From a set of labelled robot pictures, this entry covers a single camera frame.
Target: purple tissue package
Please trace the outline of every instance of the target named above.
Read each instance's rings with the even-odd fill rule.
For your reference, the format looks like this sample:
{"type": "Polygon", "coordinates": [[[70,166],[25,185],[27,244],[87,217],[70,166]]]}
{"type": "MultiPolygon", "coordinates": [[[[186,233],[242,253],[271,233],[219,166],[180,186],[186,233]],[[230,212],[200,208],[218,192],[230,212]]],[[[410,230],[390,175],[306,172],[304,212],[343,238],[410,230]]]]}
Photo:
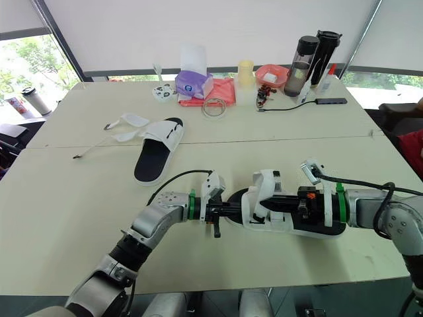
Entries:
{"type": "Polygon", "coordinates": [[[213,75],[207,73],[207,76],[203,76],[195,71],[180,71],[175,84],[179,94],[204,99],[213,89],[213,75]]]}

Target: white glue bottle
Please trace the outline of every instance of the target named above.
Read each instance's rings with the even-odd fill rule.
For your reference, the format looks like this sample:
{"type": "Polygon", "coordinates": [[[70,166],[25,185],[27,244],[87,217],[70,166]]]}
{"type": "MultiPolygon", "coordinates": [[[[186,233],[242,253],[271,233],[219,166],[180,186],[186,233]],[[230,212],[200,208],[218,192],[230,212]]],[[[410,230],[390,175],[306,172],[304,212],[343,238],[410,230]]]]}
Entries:
{"type": "Polygon", "coordinates": [[[234,79],[237,106],[256,106],[257,85],[252,74],[253,66],[252,61],[240,61],[238,64],[238,75],[234,79]]]}
{"type": "Polygon", "coordinates": [[[332,82],[332,78],[335,76],[335,69],[336,64],[333,64],[332,67],[329,69],[328,73],[324,77],[324,79],[320,82],[316,89],[316,95],[322,97],[325,95],[326,91],[329,89],[330,83],[332,82]]]}

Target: white bracket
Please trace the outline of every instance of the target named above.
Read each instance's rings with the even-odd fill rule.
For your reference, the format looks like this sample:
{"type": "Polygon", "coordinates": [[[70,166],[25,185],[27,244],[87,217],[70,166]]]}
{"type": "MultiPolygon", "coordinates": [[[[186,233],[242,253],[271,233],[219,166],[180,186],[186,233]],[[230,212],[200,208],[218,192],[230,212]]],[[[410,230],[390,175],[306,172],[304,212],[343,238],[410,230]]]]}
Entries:
{"type": "Polygon", "coordinates": [[[206,205],[209,200],[220,195],[225,190],[225,181],[217,172],[212,172],[201,185],[200,222],[206,220],[206,205]]]}
{"type": "Polygon", "coordinates": [[[333,220],[333,211],[332,211],[332,182],[327,180],[321,180],[313,175],[312,170],[318,170],[322,175],[325,174],[325,167],[316,159],[308,159],[301,164],[301,169],[303,170],[306,177],[310,180],[313,185],[322,183],[323,185],[323,201],[325,204],[325,227],[332,226],[333,220]]]}

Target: black thermos bottle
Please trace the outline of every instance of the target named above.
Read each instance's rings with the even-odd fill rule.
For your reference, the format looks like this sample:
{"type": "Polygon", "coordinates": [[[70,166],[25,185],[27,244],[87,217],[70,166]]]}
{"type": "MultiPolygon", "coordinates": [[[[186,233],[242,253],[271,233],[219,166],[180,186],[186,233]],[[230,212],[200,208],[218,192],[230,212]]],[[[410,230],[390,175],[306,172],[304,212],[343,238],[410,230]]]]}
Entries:
{"type": "Polygon", "coordinates": [[[320,40],[320,43],[319,46],[317,46],[309,74],[307,76],[307,80],[311,76],[312,86],[317,85],[322,78],[335,48],[339,46],[341,36],[342,34],[331,31],[317,31],[317,38],[320,40]]]}

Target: white slide sandal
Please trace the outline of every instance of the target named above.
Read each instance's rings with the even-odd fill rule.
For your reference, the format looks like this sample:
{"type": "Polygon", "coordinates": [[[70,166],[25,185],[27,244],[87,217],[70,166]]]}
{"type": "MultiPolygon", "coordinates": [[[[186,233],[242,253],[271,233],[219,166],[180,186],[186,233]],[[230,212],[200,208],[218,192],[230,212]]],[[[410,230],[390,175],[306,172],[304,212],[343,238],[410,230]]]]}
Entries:
{"type": "Polygon", "coordinates": [[[179,118],[153,122],[142,136],[144,142],[134,176],[141,185],[154,186],[165,177],[173,153],[184,136],[184,124],[179,118]]]}

